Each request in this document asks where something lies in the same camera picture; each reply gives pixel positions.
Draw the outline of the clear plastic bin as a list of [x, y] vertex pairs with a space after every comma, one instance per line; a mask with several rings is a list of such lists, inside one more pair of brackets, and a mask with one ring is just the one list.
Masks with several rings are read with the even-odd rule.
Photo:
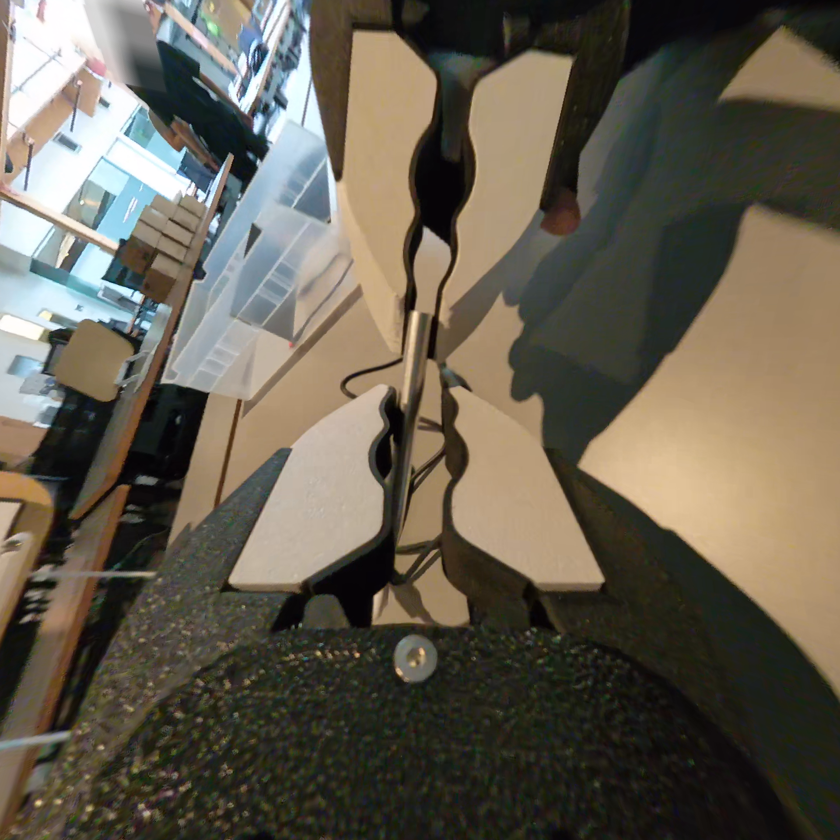
[[329, 176], [323, 138], [284, 121], [203, 258], [163, 384], [247, 398], [258, 337], [300, 341], [352, 262], [331, 223]]

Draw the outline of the white document stand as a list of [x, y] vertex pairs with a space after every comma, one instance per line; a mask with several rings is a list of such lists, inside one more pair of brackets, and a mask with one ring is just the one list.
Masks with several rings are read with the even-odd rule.
[[28, 576], [25, 615], [35, 640], [12, 688], [2, 717], [2, 761], [25, 750], [52, 749], [67, 742], [67, 729], [56, 729], [62, 694], [71, 677], [93, 596], [102, 581], [146, 581], [158, 570], [102, 568], [110, 548], [97, 539], [71, 547], [61, 562], [43, 563]]

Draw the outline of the white usb hub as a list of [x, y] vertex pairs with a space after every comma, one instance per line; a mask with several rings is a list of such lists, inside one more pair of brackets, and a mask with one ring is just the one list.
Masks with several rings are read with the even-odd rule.
[[434, 317], [431, 314], [417, 310], [409, 313], [403, 353], [402, 388], [398, 403], [401, 424], [399, 434], [394, 437], [393, 448], [392, 525], [396, 544], [400, 542], [407, 514], [413, 445], [423, 400], [433, 326]]

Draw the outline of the stack of cardboard boxes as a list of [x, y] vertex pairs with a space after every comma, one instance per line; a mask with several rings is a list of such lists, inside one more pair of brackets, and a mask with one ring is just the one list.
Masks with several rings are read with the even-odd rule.
[[195, 196], [156, 196], [127, 239], [120, 240], [112, 267], [115, 283], [164, 303], [191, 255], [197, 255], [207, 205]]

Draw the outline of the rounded beige board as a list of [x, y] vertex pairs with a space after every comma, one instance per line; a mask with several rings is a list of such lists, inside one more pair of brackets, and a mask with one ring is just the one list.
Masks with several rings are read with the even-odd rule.
[[134, 350], [122, 333], [101, 322], [82, 320], [59, 353], [52, 375], [66, 389], [111, 403], [119, 394]]

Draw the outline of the person's right hand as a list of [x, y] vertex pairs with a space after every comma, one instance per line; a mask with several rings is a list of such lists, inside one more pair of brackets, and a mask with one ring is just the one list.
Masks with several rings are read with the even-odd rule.
[[581, 207], [576, 192], [563, 188], [550, 209], [543, 212], [541, 230], [554, 237], [568, 237], [581, 224]]

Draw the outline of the instruction sheet on stand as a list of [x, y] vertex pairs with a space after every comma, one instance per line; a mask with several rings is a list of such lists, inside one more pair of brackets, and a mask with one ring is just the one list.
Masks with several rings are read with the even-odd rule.
[[55, 507], [45, 484], [1, 472], [1, 636], [12, 620], [51, 529]]

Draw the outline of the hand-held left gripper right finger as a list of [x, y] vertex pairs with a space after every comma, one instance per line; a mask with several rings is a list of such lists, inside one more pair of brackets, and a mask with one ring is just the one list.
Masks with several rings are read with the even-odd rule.
[[533, 626], [546, 595], [599, 592], [605, 576], [540, 442], [465, 385], [442, 387], [441, 556], [478, 623]]

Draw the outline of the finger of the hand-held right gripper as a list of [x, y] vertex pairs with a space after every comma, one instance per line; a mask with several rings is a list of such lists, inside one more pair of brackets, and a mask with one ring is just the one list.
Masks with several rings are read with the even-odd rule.
[[415, 157], [435, 115], [433, 70], [398, 34], [353, 33], [340, 217], [353, 274], [386, 347], [399, 354], [416, 221]]
[[481, 77], [465, 126], [471, 181], [455, 216], [454, 258], [438, 309], [438, 358], [475, 327], [468, 295], [511, 250], [539, 209], [574, 66], [525, 51]]

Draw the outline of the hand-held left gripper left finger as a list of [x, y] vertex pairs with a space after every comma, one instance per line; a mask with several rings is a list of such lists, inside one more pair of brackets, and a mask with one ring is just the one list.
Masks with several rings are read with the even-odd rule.
[[290, 448], [233, 569], [229, 588], [334, 596], [352, 627], [372, 623], [395, 536], [390, 474], [396, 389], [376, 385]]

